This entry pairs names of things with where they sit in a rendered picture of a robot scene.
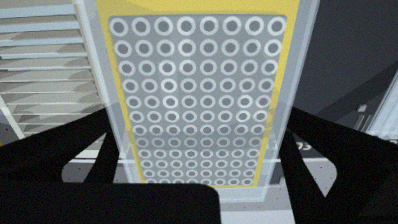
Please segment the white well plate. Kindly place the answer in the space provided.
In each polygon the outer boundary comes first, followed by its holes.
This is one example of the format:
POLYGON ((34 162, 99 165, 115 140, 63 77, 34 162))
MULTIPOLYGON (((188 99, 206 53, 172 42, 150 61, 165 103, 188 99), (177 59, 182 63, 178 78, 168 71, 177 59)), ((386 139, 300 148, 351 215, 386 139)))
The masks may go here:
POLYGON ((390 83, 366 133, 384 140, 398 140, 398 70, 390 83))

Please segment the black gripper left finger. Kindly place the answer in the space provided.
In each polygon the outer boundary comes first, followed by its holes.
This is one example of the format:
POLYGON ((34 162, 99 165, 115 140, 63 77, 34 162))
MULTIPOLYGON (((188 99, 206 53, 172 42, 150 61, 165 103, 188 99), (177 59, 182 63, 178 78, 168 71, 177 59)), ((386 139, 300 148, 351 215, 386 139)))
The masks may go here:
POLYGON ((97 158, 84 182, 113 182, 120 153, 106 107, 0 146, 0 177, 10 181, 63 182, 63 167, 105 133, 97 158))

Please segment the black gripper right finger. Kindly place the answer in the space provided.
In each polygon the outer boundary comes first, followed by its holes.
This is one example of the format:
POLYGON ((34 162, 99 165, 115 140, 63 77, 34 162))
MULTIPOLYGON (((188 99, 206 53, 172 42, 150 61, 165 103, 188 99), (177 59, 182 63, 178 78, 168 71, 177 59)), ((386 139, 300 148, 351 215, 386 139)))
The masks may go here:
POLYGON ((295 224, 398 220, 398 144, 292 106, 279 156, 295 224), (334 164, 326 197, 292 132, 334 164))

